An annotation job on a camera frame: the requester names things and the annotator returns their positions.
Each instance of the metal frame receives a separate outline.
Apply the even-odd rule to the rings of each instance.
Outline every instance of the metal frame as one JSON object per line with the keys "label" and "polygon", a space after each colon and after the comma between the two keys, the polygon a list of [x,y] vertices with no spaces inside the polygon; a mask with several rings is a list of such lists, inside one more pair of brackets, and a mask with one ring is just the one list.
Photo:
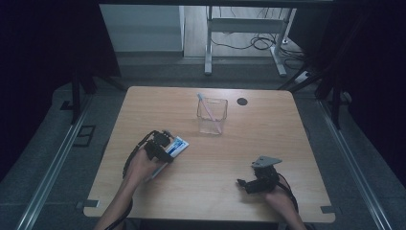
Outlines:
{"label": "metal frame", "polygon": [[207,44],[204,73],[212,73],[212,33],[263,33],[279,34],[275,47],[271,47],[272,58],[274,59],[281,77],[286,77],[286,70],[281,62],[279,51],[289,24],[292,9],[288,9],[283,20],[279,19],[251,19],[251,18],[213,18],[213,7],[209,6],[207,18]]}

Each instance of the small black object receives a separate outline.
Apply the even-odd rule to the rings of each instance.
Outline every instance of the small black object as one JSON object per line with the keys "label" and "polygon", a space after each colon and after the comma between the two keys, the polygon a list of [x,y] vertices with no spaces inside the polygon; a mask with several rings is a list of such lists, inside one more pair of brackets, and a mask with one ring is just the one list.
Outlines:
{"label": "small black object", "polygon": [[156,130],[151,131],[150,134],[148,134],[140,143],[138,143],[135,149],[128,156],[123,169],[123,178],[125,177],[129,163],[143,144],[146,144],[144,149],[147,152],[149,160],[156,157],[163,162],[171,163],[173,161],[173,157],[167,154],[167,152],[164,150],[164,148],[170,144],[170,138],[173,139],[173,136],[167,130],[164,130],[162,133]]}
{"label": "small black object", "polygon": [[278,164],[280,162],[281,162],[280,159],[267,156],[260,156],[256,162],[252,163],[252,168],[254,169],[255,176],[257,177],[257,179],[250,182],[238,179],[237,180],[238,185],[243,187],[247,192],[247,194],[270,192],[273,191],[276,186],[279,186],[287,192],[287,195],[292,200],[296,211],[299,212],[298,202],[296,200],[296,197],[292,194],[290,186],[288,185],[288,188],[286,188],[286,186],[281,184],[280,176],[283,179],[284,177],[281,174],[279,174],[273,166],[274,164]]}
{"label": "small black object", "polygon": [[237,99],[237,103],[239,105],[247,105],[248,101],[246,99],[244,99],[244,98],[239,98],[239,99]]}

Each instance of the gray floor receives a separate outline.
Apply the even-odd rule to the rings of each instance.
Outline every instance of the gray floor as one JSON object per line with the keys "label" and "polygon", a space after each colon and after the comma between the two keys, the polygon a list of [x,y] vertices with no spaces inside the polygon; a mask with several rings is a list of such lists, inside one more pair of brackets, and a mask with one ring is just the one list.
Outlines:
{"label": "gray floor", "polygon": [[[210,77],[203,74],[202,58],[126,56],[119,57],[119,62],[123,77],[117,81],[127,86],[276,89],[286,81],[278,76],[270,58],[215,59],[214,73]],[[288,69],[290,76],[294,72]],[[34,229],[91,229],[97,221],[96,218],[86,217],[78,203],[84,201],[89,194],[102,159],[103,148],[119,114],[125,93],[98,78],[95,81],[99,89],[92,97],[83,122],[87,126],[96,126],[94,138],[88,148],[72,147],[69,151],[56,182],[46,197],[45,205],[34,222]],[[324,110],[313,97],[312,92],[316,86],[317,84],[310,85],[294,94],[294,97],[336,212],[336,220],[330,224],[314,223],[314,226],[316,229],[378,229],[345,158],[334,141]],[[0,184],[2,229],[15,228],[38,183],[52,163],[71,121],[71,112],[60,110],[60,106],[64,101],[70,100],[70,85],[55,92],[53,106],[43,124]],[[340,119],[342,133],[392,228],[404,229],[404,187],[358,129],[345,106],[341,109]],[[255,224],[246,228],[264,229]]]}

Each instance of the hand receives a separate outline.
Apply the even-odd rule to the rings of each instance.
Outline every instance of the hand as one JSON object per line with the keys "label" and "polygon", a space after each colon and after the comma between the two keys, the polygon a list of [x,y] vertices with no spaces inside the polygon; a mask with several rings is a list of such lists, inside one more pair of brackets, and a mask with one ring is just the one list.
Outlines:
{"label": "hand", "polygon": [[144,178],[150,176],[155,169],[162,165],[161,162],[155,160],[156,159],[152,159],[152,161],[149,160],[145,149],[139,149],[137,151],[127,168],[125,178],[120,185],[119,191],[104,211],[95,229],[105,229],[124,213],[138,185],[143,182]]}
{"label": "hand", "polygon": [[[287,182],[282,176],[280,176],[280,182],[286,188],[289,188]],[[289,229],[306,229],[301,217],[296,212],[292,200],[290,200],[287,192],[283,188],[276,186],[273,191],[265,194],[265,200],[275,211],[277,211],[278,214],[284,218],[289,226]]]}
{"label": "hand", "polygon": [[128,166],[124,180],[129,179],[141,182],[163,164],[163,162],[156,161],[156,159],[149,160],[147,151],[139,149]]}

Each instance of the black cable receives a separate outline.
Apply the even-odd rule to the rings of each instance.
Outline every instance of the black cable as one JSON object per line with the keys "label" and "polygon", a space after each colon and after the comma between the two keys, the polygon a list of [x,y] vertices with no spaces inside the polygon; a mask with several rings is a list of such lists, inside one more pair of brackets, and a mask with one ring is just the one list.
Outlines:
{"label": "black cable", "polygon": [[[266,46],[263,47],[263,48],[260,48],[260,47],[257,45],[258,42],[262,42],[262,43],[265,44]],[[227,45],[227,44],[217,43],[217,42],[215,42],[215,41],[213,41],[213,40],[212,40],[212,43],[214,43],[215,45],[218,45],[218,46],[225,46],[225,47],[229,47],[229,48],[236,49],[236,50],[245,50],[245,49],[248,49],[248,48],[250,48],[250,47],[255,47],[257,50],[269,50],[269,48],[270,48],[272,45],[275,44],[275,41],[273,41],[273,40],[270,39],[270,38],[264,37],[264,36],[259,36],[259,34],[257,34],[256,36],[254,36],[253,38],[251,38],[251,41],[250,41],[251,44],[250,44],[249,46],[246,46],[246,47],[235,47],[235,46],[231,46],[231,45]]]}
{"label": "black cable", "polygon": [[112,224],[110,224],[108,227],[105,228],[105,230],[113,230],[114,228],[116,228],[117,226],[119,226],[119,224],[126,219],[126,217],[128,216],[128,214],[131,212],[132,209],[132,204],[133,201],[131,199],[131,202],[129,202],[129,205],[127,207],[127,209],[125,210],[125,212],[122,214],[121,217],[119,217],[116,221],[114,221]]}
{"label": "black cable", "polygon": [[290,200],[292,200],[292,202],[293,202],[293,206],[295,206],[296,212],[299,213],[298,201],[296,200],[296,197],[293,195],[292,189],[290,188],[289,183],[287,183],[287,180],[284,178],[283,175],[281,175],[280,173],[278,173],[278,175],[283,178],[284,182],[286,182],[287,188],[286,188],[286,186],[284,186],[284,185],[283,185],[281,182],[279,182],[279,181],[277,182],[277,185],[287,192],[287,194],[288,194]]}
{"label": "black cable", "polygon": [[282,11],[283,11],[283,8],[281,8],[281,11],[280,11],[280,16],[278,17],[278,19],[281,19],[281,14],[282,14]]}
{"label": "black cable", "polygon": [[233,14],[233,16],[236,17],[236,14],[233,12],[233,7],[230,7],[230,11]]}

